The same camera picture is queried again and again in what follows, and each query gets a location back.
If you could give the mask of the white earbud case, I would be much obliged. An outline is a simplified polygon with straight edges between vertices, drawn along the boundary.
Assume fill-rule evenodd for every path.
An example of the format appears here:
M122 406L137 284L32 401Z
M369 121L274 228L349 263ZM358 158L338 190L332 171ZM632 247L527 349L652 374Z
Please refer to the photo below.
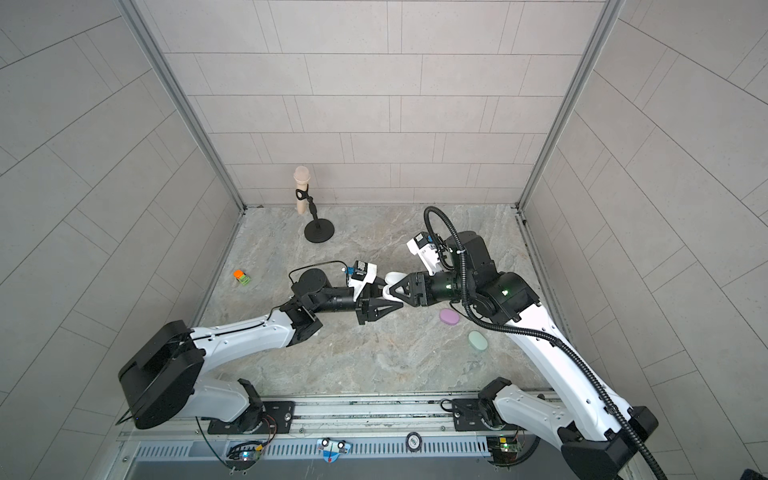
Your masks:
M402 281L404 278L407 277L406 273L402 272L388 272L384 279L387 286L392 286L397 284L398 282Z

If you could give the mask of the purple earbud case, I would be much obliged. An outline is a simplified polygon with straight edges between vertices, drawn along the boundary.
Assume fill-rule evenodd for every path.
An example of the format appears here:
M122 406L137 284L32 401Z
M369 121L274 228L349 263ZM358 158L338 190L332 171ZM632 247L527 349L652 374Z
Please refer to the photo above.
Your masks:
M459 313L450 308L441 309L438 314L438 317L442 323L450 326L457 325L461 320L461 316L459 315Z

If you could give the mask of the mint green earbud case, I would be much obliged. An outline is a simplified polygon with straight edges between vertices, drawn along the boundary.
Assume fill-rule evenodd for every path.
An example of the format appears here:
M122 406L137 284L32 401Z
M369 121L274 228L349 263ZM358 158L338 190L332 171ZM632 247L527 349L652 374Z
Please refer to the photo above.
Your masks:
M488 340L479 331L471 331L467 338L469 344L477 351L486 351L489 347Z

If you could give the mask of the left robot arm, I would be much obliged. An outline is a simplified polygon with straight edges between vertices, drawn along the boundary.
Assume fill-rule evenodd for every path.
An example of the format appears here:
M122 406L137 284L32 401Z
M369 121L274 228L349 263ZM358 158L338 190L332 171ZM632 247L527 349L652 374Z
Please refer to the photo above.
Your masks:
M124 420L150 429L174 418L198 417L223 433L266 425L266 408L250 381L220 381L210 371L310 339L322 326L320 312L351 311L361 324L376 321L402 307L390 288L404 277L390 272L380 278L375 265L358 262L346 268L345 286L334 287L323 270L309 268L292 284L292 297L264 316L214 327L166 323L118 373L128 403Z

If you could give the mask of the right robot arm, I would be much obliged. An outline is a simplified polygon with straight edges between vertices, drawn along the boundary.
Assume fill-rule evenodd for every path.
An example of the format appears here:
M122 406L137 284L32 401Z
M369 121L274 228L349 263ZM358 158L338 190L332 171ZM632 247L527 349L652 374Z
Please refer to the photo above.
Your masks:
M485 422L512 424L560 450L580 479L616 479L641 455L656 478L665 473L646 440L658 428L645 406L614 392L559 331L539 296L518 274L500 272L484 240L473 231L446 241L426 233L409 246L426 269L385 277L387 297L411 306L458 301L480 328L507 335L557 393L553 405L504 378L479 394Z

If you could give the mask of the black microphone stand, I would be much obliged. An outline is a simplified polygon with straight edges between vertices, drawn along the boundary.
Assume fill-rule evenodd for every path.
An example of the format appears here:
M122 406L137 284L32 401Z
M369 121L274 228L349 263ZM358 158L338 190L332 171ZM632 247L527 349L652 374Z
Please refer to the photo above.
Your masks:
M313 197L309 194L309 191L308 208L312 216L312 220L306 225L304 229L305 238L309 242L315 244L328 241L333 237L335 233L335 227L330 220L319 217L317 206L315 205Z

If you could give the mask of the small black round disc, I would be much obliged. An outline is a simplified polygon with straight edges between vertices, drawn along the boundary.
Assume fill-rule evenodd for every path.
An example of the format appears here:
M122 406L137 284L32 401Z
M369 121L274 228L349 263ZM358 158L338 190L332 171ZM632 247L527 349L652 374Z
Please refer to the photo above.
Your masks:
M406 436L405 446L408 452L415 453L422 449L423 440L419 433L410 432Z

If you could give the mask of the orange green small toy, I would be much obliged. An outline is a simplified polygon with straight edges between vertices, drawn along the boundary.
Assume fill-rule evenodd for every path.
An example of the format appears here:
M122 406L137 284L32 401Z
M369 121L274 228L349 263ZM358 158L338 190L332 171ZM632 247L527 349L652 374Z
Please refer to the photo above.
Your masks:
M233 276L241 285L247 285L250 282L250 278L242 270L236 270Z

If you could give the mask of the blue white clip gadget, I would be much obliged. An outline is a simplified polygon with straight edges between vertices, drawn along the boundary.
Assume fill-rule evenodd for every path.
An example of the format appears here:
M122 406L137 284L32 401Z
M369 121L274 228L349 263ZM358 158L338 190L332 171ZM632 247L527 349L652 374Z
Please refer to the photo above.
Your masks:
M322 455L325 463L335 462L341 455L350 452L351 444L344 440L334 440L331 438L322 438L317 441L318 451Z

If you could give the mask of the beige microphone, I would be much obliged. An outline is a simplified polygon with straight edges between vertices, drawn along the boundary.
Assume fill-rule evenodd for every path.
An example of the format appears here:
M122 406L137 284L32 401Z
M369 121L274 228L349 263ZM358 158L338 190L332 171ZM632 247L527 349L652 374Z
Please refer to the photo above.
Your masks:
M305 166L298 166L293 174L295 181L296 208L300 215L304 215L308 209L308 188L311 179L310 171Z

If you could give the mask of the right green circuit board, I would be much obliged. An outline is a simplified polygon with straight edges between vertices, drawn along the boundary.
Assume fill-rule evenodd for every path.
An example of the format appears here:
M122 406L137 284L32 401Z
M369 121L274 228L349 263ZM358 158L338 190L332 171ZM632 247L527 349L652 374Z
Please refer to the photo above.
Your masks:
M520 447L516 438L488 436L486 442L490 453L489 462L491 464L511 466L516 463Z

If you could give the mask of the green circuit board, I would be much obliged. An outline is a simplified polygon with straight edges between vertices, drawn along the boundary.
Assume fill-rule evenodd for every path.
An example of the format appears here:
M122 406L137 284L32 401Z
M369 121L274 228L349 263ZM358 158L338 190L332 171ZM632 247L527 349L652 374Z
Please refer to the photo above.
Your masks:
M227 452L227 459L242 464L254 464L262 455L264 444L258 441L244 442L232 446Z
M516 463L520 447L516 438L488 436L486 442L490 453L489 462L491 464L511 466Z

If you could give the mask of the aluminium front rail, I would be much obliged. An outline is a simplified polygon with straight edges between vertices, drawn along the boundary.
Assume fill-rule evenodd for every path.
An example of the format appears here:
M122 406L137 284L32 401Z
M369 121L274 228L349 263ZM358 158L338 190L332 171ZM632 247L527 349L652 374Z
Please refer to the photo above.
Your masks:
M605 402L597 395L565 404L532 396L512 384L497 379L478 395L501 419L551 443L564 442L562 431L574 428L578 437L590 441L608 441L621 426L615 415L628 407L619 401ZM453 416L441 408L441 400L425 396L406 397L305 397L292 401L295 410L291 428L297 420L317 420L322 424L363 422L368 425L414 422L431 417ZM138 429L151 429L171 419L199 417L232 422L249 406L260 407L264 401L247 381L238 384L211 383L188 392L166 391L132 396L123 421Z

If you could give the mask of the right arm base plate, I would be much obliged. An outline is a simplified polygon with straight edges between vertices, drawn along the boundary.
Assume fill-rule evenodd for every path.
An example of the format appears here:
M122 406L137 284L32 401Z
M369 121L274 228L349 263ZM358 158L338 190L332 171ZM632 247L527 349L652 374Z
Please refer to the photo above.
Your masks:
M491 409L489 402L478 398L454 398L441 402L441 408L453 416L454 427L459 432L512 431L515 424L504 422Z

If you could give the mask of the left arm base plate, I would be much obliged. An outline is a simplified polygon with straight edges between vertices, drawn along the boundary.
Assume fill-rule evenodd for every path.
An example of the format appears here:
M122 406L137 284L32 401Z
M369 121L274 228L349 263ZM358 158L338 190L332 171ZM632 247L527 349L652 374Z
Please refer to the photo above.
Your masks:
M206 433L211 435L287 434L290 431L295 403L267 401L260 407L249 406L232 422L212 419Z

